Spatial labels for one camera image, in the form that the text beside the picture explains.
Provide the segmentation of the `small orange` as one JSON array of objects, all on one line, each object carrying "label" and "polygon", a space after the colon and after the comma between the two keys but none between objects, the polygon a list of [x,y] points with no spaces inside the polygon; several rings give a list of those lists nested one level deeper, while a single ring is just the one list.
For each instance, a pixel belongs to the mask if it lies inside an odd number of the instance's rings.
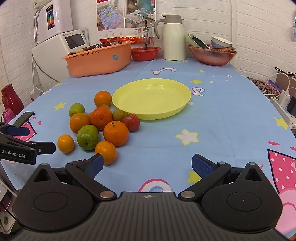
[{"label": "small orange", "polygon": [[99,142],[95,147],[95,154],[103,156],[105,165],[112,164],[117,158],[116,147],[108,141]]},{"label": "small orange", "polygon": [[75,142],[70,135],[63,134],[58,138],[57,146],[62,153],[68,154],[74,150]]}]

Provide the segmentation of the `large green guava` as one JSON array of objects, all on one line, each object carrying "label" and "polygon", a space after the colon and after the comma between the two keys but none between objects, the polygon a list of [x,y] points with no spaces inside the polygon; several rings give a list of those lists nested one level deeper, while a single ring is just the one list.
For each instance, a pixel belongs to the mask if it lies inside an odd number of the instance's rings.
[{"label": "large green guava", "polygon": [[99,131],[94,125],[85,125],[77,133],[77,143],[85,151],[95,149],[99,141]]}]

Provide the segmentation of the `large orange with stem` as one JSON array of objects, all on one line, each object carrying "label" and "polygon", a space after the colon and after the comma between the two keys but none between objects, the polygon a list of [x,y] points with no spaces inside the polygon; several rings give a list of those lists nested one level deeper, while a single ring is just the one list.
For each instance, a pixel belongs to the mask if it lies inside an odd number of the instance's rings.
[{"label": "large orange with stem", "polygon": [[115,147],[120,147],[127,142],[129,130],[121,121],[111,121],[104,127],[103,136]]}]

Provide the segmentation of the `small green guava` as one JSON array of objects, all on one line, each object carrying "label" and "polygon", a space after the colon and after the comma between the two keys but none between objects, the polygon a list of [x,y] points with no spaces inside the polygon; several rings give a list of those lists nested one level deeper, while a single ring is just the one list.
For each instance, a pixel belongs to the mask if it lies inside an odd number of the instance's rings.
[{"label": "small green guava", "polygon": [[77,113],[85,113],[85,108],[82,104],[80,103],[75,103],[73,105],[71,105],[71,107],[69,108],[69,116],[70,118]]}]

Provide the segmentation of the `orange tangerine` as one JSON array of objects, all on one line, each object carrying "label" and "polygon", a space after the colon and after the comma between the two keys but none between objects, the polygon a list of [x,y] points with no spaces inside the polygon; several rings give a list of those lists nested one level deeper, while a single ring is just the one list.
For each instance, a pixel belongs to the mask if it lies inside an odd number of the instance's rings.
[{"label": "orange tangerine", "polygon": [[96,108],[90,114],[90,122],[96,126],[98,130],[102,131],[105,126],[112,121],[112,113],[109,109],[104,107]]}]

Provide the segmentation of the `small brownish green fruit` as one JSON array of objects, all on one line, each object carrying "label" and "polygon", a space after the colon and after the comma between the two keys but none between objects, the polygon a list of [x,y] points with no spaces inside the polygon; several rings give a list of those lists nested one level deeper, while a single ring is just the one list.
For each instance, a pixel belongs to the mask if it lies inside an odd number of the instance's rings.
[{"label": "small brownish green fruit", "polygon": [[112,118],[114,121],[122,121],[124,117],[125,117],[125,113],[120,109],[116,109],[112,113]]}]

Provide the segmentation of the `red apple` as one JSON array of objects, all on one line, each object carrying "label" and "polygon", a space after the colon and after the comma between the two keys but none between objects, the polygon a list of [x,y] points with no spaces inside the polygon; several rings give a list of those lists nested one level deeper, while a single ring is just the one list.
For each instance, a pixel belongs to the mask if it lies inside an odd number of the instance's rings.
[{"label": "red apple", "polygon": [[121,121],[126,125],[130,132],[137,131],[140,127],[139,118],[133,113],[127,114]]}]

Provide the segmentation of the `red thermos flask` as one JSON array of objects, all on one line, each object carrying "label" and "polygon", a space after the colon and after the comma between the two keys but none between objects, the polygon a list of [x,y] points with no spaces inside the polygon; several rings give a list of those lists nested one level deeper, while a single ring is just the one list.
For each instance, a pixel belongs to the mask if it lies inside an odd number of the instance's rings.
[{"label": "red thermos flask", "polygon": [[2,102],[5,109],[11,109],[13,114],[18,115],[25,107],[15,92],[12,84],[8,84],[1,89],[2,93]]}]

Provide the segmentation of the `white countertop appliance with screen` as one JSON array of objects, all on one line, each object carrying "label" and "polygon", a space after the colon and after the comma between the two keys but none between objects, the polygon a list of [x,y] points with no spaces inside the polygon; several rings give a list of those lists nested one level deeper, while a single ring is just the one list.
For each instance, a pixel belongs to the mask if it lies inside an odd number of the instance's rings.
[{"label": "white countertop appliance with screen", "polygon": [[88,47],[83,30],[58,34],[32,49],[33,62],[44,91],[71,76],[64,57]]}]

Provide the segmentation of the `yellow plastic plate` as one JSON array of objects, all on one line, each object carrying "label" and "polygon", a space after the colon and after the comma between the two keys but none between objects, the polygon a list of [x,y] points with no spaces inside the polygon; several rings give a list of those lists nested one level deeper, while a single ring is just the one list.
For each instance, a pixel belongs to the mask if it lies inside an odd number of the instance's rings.
[{"label": "yellow plastic plate", "polygon": [[117,89],[114,106],[133,113],[140,120],[160,120],[182,111],[191,99],[189,88],[175,80],[147,78],[130,82]]}]

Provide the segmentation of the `white power strip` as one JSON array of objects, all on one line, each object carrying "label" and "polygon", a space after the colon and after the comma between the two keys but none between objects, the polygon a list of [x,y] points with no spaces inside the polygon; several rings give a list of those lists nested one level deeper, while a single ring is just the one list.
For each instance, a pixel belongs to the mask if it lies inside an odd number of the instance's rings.
[{"label": "white power strip", "polygon": [[279,112],[279,114],[281,115],[281,118],[285,121],[287,126],[290,129],[295,130],[295,117],[293,115],[291,115],[285,108],[282,108],[278,104],[278,101],[276,99],[272,99],[270,102],[274,105],[276,110]]}]

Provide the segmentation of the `orange plastic basin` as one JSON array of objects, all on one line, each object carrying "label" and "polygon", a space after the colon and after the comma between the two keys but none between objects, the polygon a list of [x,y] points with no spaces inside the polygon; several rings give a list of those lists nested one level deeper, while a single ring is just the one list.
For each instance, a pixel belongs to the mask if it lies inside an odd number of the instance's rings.
[{"label": "orange plastic basin", "polygon": [[82,51],[63,57],[74,77],[85,77],[117,72],[131,61],[133,41]]}]

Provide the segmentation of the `pink glass bowl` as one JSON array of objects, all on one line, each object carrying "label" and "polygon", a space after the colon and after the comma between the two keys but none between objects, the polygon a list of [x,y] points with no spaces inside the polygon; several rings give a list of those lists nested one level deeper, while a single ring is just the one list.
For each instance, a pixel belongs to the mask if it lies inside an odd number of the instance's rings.
[{"label": "pink glass bowl", "polygon": [[224,66],[237,54],[236,51],[212,50],[194,47],[192,45],[188,45],[188,48],[199,62],[211,66]]}]

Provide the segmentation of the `cardboard box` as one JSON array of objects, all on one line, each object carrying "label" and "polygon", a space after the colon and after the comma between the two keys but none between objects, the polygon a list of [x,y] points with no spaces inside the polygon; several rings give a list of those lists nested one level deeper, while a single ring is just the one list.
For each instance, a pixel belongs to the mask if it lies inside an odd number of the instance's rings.
[{"label": "cardboard box", "polygon": [[286,90],[289,87],[289,95],[295,96],[296,81],[294,77],[287,78],[284,74],[278,74],[275,84],[281,90]]}]

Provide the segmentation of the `white blue ceramic bowl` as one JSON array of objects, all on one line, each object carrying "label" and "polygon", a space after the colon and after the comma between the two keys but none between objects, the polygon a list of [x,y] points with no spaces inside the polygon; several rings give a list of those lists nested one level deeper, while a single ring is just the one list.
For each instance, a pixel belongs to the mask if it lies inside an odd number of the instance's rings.
[{"label": "white blue ceramic bowl", "polygon": [[232,47],[232,42],[229,40],[226,40],[224,38],[218,37],[218,36],[212,36],[211,39],[212,48],[230,48]]}]

